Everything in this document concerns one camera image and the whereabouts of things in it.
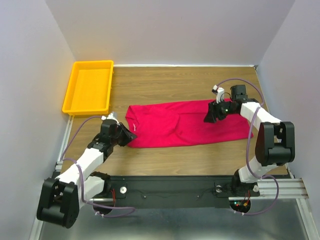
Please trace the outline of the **pink t shirt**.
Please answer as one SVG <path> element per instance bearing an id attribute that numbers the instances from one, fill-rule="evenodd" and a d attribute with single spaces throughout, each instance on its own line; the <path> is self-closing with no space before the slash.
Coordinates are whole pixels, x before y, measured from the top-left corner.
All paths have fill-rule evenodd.
<path id="1" fill-rule="evenodd" d="M 250 126 L 238 114 L 204 121 L 210 100 L 131 105 L 125 119 L 137 138 L 131 148 L 188 147 L 246 139 Z"/>

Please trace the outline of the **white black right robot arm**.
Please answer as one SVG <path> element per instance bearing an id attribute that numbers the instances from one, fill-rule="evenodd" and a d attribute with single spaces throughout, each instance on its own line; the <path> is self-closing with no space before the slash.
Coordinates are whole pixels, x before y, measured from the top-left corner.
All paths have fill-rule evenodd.
<path id="1" fill-rule="evenodd" d="M 295 126 L 272 116 L 255 98 L 248 97 L 245 85 L 234 85 L 230 90 L 230 99 L 226 100 L 225 90 L 218 85 L 213 87 L 216 98 L 208 104 L 204 122 L 216 123 L 238 114 L 250 122 L 250 129 L 257 129 L 254 157 L 246 159 L 245 166 L 234 173 L 230 182 L 231 192 L 242 195 L 266 173 L 294 160 Z"/>

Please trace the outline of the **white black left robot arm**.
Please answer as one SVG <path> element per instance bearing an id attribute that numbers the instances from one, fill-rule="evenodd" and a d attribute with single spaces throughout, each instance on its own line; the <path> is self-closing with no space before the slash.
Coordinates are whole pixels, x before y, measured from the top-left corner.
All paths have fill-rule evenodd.
<path id="1" fill-rule="evenodd" d="M 102 205 L 92 199 L 99 195 L 115 196 L 111 177 L 95 169 L 113 153 L 115 146 L 125 147 L 137 136 L 116 119 L 102 120 L 100 132 L 87 145 L 78 160 L 62 174 L 44 180 L 36 211 L 39 221 L 69 229 L 84 205 L 92 206 L 102 218 L 116 209 L 114 203 Z"/>

